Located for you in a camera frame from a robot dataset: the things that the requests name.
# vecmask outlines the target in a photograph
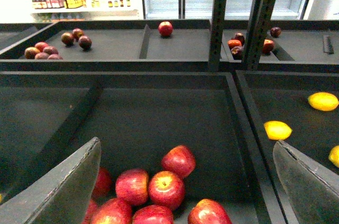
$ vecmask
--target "yellow lemon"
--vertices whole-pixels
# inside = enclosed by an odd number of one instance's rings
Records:
[[[335,146],[329,152],[328,159],[336,166],[339,167],[339,146]]]
[[[308,103],[314,109],[321,111],[332,111],[335,110],[339,105],[338,98],[335,95],[325,92],[312,94],[310,97],[308,97]]]
[[[292,129],[286,123],[280,121],[266,122],[264,127],[271,140],[285,140],[292,133]]]

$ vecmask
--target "store shelf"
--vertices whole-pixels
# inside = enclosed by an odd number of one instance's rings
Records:
[[[50,8],[50,9],[42,9],[42,10],[32,10],[32,14],[39,13],[75,13],[75,12],[123,12],[123,11],[134,11],[137,10],[135,8],[128,7],[113,7],[113,8]]]

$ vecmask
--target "black tray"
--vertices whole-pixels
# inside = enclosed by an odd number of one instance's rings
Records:
[[[241,60],[235,60],[231,54],[231,51],[228,47],[227,42],[234,37],[234,34],[236,32],[241,32],[246,37],[246,30],[224,30],[222,34],[222,45],[225,49],[226,56],[228,61],[230,62],[241,62]],[[277,62],[277,61],[294,61],[289,54],[279,46],[278,43],[276,43],[275,39],[271,38],[267,35],[267,39],[273,40],[275,43],[273,51],[271,51],[269,54],[262,54],[260,56],[260,63],[263,62]]]
[[[64,152],[92,136],[102,143],[101,165],[113,177],[141,167],[150,175],[171,148],[185,144],[197,157],[185,180],[186,200],[175,223],[187,223],[203,198],[220,201],[233,223],[283,223],[231,74],[46,74],[51,80],[100,82],[103,93]]]
[[[338,145],[339,109],[322,112],[313,109],[307,97],[318,91],[339,96],[339,74],[236,71],[240,95],[248,111],[253,132],[270,170],[289,223],[298,223],[283,190],[273,162],[275,141],[269,140],[264,123],[278,120],[293,130],[286,142],[336,174],[339,169],[329,160]]]
[[[0,51],[48,26],[37,24],[0,24]]]
[[[0,193],[9,200],[53,168],[93,90],[34,76],[0,75]]]
[[[323,36],[329,35],[334,54],[323,52]],[[339,64],[339,31],[282,31],[273,39],[296,61]]]
[[[64,58],[63,61],[208,60],[210,44],[208,20],[174,20],[172,21],[174,32],[170,38],[160,37],[157,31],[160,22],[156,20],[58,22],[43,32],[32,34],[11,50],[0,52],[0,58],[25,59],[23,55],[25,48],[33,46],[38,41],[45,41],[58,49]],[[61,42],[61,35],[64,32],[72,32],[74,28],[83,29],[92,39],[90,51],[83,51],[76,42],[72,47],[66,47]]]

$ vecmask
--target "dark red apple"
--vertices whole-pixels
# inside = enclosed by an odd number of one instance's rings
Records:
[[[145,170],[136,168],[123,172],[115,183],[118,198],[124,199],[130,205],[142,205],[148,200],[148,174]]]
[[[57,55],[56,53],[54,53],[53,55],[50,55],[47,59],[48,60],[63,60],[63,58],[60,55]]]
[[[73,34],[70,32],[65,32],[61,35],[61,41],[63,42],[63,44],[65,44],[66,46],[70,47],[73,45],[74,43],[74,37]]]
[[[201,200],[190,212],[188,224],[232,224],[226,211],[218,202]]]
[[[35,47],[29,47],[25,49],[26,59],[34,59],[38,53],[40,53],[40,50]]]
[[[161,161],[164,170],[184,179],[195,169],[195,158],[187,146],[177,146],[168,152]]]
[[[58,55],[59,54],[58,49],[56,47],[53,47],[53,46],[45,47],[43,49],[43,52],[47,53],[49,55],[53,55],[53,54],[57,54]]]
[[[92,41],[88,36],[81,36],[79,38],[79,46],[84,50],[89,50],[92,46]]]
[[[242,43],[242,46],[245,44],[245,37],[241,32],[237,32],[232,39],[239,40]]]
[[[173,224],[172,211],[160,205],[149,205],[136,211],[132,224]]]
[[[110,199],[93,214],[91,224],[131,224],[132,207],[124,199]]]
[[[265,40],[263,53],[270,53],[274,49],[274,41],[273,40]]]
[[[81,36],[85,35],[84,31],[79,28],[73,29],[72,34],[76,41],[78,41]]]
[[[85,218],[81,224],[91,224],[91,218],[93,214],[97,211],[97,204],[93,199],[90,200],[90,204],[87,207]]]
[[[173,26],[168,21],[161,22],[158,26],[158,31],[162,37],[169,37],[173,32]]]
[[[97,199],[102,196],[106,196],[111,189],[112,183],[113,181],[110,172],[106,168],[100,167],[92,192],[92,197]]]
[[[171,171],[161,171],[150,180],[149,197],[154,204],[177,209],[185,197],[185,184]]]
[[[281,34],[281,29],[279,27],[272,27],[270,34],[272,37],[277,38]]]
[[[43,49],[45,48],[45,47],[48,47],[49,45],[46,43],[46,42],[38,42],[37,44],[35,44],[35,47],[37,48],[37,49],[39,49],[40,50],[40,52],[43,52]]]
[[[49,57],[49,54],[41,52],[41,53],[36,54],[34,59],[35,60],[40,60],[40,59],[42,60],[42,59],[48,59],[48,57]]]

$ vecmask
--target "slotted metal post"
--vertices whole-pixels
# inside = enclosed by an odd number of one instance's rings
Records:
[[[208,58],[208,71],[210,72],[217,72],[219,70],[225,9],[226,0],[213,0],[210,51]]]
[[[275,0],[253,0],[249,15],[243,60],[247,70],[257,70],[269,29]]]

